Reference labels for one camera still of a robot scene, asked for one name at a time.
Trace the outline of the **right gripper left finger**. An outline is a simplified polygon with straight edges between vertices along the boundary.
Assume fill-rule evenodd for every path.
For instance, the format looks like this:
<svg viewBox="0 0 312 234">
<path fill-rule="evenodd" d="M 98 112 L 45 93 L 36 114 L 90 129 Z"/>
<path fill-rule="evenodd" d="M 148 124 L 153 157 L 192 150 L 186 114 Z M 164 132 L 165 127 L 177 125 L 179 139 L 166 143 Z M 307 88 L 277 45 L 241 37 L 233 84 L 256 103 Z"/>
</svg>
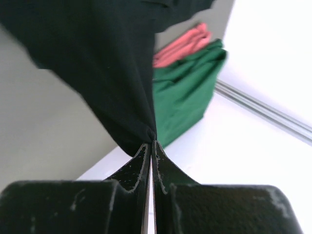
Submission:
<svg viewBox="0 0 312 234">
<path fill-rule="evenodd" d="M 0 194 L 3 234 L 145 234 L 149 145 L 100 181 L 16 181 Z"/>
</svg>

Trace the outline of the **black t shirt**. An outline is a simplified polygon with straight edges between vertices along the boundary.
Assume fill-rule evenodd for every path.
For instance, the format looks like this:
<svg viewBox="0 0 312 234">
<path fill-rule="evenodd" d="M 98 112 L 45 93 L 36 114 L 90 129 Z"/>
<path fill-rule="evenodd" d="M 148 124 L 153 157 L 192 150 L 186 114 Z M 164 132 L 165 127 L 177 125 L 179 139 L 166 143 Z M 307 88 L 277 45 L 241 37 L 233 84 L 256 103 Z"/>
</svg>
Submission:
<svg viewBox="0 0 312 234">
<path fill-rule="evenodd" d="M 87 103 L 128 155 L 156 139 L 155 35 L 211 0 L 3 0 L 1 25 Z"/>
</svg>

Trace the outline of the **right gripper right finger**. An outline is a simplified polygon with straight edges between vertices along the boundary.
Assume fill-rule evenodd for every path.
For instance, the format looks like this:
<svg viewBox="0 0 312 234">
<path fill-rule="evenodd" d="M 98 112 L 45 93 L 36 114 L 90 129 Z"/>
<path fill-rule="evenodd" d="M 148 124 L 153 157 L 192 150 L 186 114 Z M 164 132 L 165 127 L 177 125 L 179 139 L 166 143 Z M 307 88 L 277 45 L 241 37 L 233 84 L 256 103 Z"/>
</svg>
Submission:
<svg viewBox="0 0 312 234">
<path fill-rule="evenodd" d="M 300 234 L 287 197 L 270 185 L 203 185 L 152 143 L 158 234 Z"/>
</svg>

